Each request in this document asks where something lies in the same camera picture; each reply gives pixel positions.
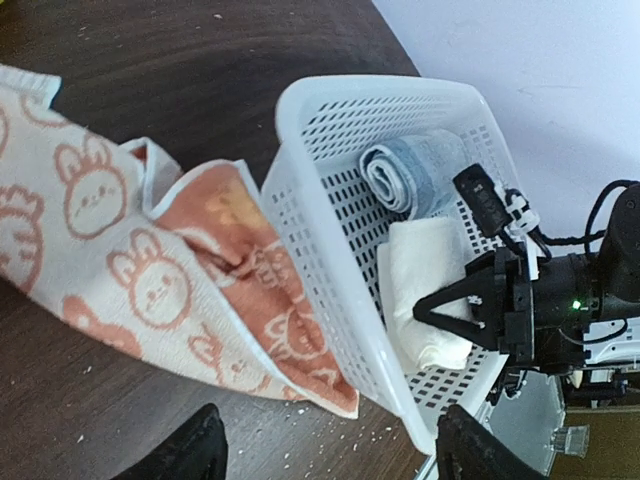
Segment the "white towel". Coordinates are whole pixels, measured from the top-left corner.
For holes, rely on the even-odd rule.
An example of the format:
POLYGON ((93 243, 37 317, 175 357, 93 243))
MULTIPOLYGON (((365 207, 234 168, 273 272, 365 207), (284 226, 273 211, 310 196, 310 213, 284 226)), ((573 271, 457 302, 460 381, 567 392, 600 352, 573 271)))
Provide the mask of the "white towel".
POLYGON ((465 277, 457 223, 449 217, 396 222, 376 255, 386 333, 403 373, 465 369, 472 343, 413 315, 418 300, 465 277))

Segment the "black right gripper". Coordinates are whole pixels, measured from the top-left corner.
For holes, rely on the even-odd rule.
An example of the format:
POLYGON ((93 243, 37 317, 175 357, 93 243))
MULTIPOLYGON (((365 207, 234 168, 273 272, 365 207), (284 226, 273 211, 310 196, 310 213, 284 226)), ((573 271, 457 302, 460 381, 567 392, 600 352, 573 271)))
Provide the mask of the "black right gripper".
POLYGON ((466 277, 419 299, 416 321, 454 334, 513 363, 584 363, 584 334, 600 314, 600 286, 582 255, 554 258, 533 280, 525 260, 501 247, 465 266, 466 277), (477 296, 475 322, 434 310, 477 296))

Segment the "white plastic basket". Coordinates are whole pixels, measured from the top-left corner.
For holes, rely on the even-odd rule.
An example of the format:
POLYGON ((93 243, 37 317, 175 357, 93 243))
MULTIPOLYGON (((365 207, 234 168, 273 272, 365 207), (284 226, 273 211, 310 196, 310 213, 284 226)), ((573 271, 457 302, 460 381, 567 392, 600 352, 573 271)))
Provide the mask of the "white plastic basket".
POLYGON ((474 349, 459 372, 405 375, 386 334, 376 253, 397 215, 359 171, 370 146, 442 128, 498 184, 518 182, 502 132, 480 92, 446 80, 335 75, 297 80, 279 97, 280 147, 261 188, 263 211, 303 281, 326 342, 347 381, 400 418, 422 453, 451 406, 476 413, 505 357, 474 349))

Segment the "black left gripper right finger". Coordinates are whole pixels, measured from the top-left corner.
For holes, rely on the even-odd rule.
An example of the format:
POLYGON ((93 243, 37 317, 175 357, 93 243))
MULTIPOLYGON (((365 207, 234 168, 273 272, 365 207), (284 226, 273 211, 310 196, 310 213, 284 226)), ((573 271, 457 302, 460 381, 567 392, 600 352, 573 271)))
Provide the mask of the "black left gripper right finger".
POLYGON ((436 461, 444 480, 543 480, 459 405, 438 420, 436 461))

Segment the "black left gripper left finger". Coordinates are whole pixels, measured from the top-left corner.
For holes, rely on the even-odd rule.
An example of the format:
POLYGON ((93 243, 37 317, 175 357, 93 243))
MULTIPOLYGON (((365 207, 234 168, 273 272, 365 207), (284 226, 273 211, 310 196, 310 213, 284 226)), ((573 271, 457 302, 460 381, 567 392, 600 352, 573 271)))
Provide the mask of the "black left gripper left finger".
POLYGON ((227 463, 224 424, 217 406, 208 403, 113 480, 225 479, 227 463))

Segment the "orange patterned towel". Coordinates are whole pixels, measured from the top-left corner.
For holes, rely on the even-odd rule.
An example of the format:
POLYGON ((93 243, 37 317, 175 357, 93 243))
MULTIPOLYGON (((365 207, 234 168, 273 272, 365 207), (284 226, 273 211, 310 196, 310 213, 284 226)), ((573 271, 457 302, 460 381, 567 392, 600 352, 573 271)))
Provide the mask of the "orange patterned towel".
POLYGON ((1 69, 1 275, 135 359, 344 418, 359 394, 243 161, 189 172, 53 107, 57 76, 1 69))

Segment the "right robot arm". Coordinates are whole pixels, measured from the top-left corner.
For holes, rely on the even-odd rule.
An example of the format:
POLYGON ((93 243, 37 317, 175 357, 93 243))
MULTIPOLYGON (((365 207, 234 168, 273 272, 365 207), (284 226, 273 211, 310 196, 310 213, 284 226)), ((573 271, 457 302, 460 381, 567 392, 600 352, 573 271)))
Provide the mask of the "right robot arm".
POLYGON ((616 199, 598 252, 544 263, 536 280, 510 249, 490 251, 465 278, 419 299, 414 318, 507 356, 508 366, 567 375, 585 367, 591 324, 639 315, 639 184, 618 180, 597 198, 616 199))

